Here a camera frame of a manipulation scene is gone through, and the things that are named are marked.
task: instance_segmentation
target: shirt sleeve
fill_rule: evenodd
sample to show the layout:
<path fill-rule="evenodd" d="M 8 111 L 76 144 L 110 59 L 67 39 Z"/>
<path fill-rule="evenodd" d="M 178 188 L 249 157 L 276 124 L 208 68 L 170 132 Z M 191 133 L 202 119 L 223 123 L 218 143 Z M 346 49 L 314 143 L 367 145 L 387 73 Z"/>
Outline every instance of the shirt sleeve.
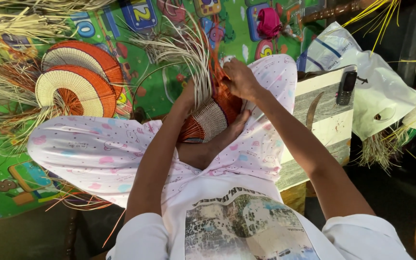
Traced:
<path fill-rule="evenodd" d="M 168 259 L 168 231 L 155 213 L 135 216 L 120 230 L 106 260 Z"/>
<path fill-rule="evenodd" d="M 394 227 L 377 216 L 356 214 L 332 217 L 322 233 L 346 260 L 412 260 Z"/>

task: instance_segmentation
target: woman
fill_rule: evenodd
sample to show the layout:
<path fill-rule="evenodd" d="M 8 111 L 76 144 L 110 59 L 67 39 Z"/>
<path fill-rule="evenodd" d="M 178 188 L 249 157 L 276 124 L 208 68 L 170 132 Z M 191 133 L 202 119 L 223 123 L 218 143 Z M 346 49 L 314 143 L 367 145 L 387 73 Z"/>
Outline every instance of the woman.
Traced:
<path fill-rule="evenodd" d="M 246 109 L 206 144 L 176 143 L 193 85 L 165 122 L 58 117 L 33 132 L 32 158 L 85 191 L 126 207 L 107 259 L 410 259 L 343 168 L 292 115 L 296 65 L 272 55 L 224 64 Z M 320 232 L 274 185 L 284 144 L 315 187 Z"/>

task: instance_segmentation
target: black phone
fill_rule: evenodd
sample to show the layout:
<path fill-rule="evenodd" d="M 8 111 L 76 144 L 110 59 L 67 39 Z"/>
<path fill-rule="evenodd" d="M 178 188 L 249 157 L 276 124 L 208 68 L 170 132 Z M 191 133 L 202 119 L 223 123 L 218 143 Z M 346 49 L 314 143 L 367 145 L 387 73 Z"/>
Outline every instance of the black phone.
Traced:
<path fill-rule="evenodd" d="M 350 103 L 356 80 L 357 72 L 355 71 L 347 71 L 343 74 L 337 94 L 338 105 L 348 105 Z"/>

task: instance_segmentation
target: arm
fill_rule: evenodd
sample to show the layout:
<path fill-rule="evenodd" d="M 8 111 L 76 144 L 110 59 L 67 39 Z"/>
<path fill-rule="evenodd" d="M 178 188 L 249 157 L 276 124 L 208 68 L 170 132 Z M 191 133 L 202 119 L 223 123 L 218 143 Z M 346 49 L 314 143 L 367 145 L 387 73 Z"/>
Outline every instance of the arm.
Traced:
<path fill-rule="evenodd" d="M 193 104 L 194 85 L 191 80 L 142 157 L 128 198 L 125 223 L 143 213 L 161 215 L 161 192 L 168 177 L 177 137 Z"/>
<path fill-rule="evenodd" d="M 325 218 L 375 215 L 362 194 L 321 142 L 259 85 L 251 70 L 233 60 L 224 65 L 230 91 L 255 103 L 271 121 L 296 162 L 314 186 Z"/>

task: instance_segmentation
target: hand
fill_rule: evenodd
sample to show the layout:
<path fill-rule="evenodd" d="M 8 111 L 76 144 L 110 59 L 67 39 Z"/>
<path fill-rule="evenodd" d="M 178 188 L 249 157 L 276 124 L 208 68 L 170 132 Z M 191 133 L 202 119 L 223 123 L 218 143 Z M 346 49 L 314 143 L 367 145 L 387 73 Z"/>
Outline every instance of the hand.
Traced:
<path fill-rule="evenodd" d="M 189 111 L 195 105 L 195 84 L 194 80 L 190 79 L 187 85 L 182 90 L 181 95 L 174 102 L 174 105 L 181 106 L 183 109 Z"/>
<path fill-rule="evenodd" d="M 259 85 L 251 69 L 236 58 L 224 63 L 223 69 L 230 78 L 230 80 L 226 79 L 223 82 L 232 94 L 248 101 L 253 101 L 264 90 Z"/>

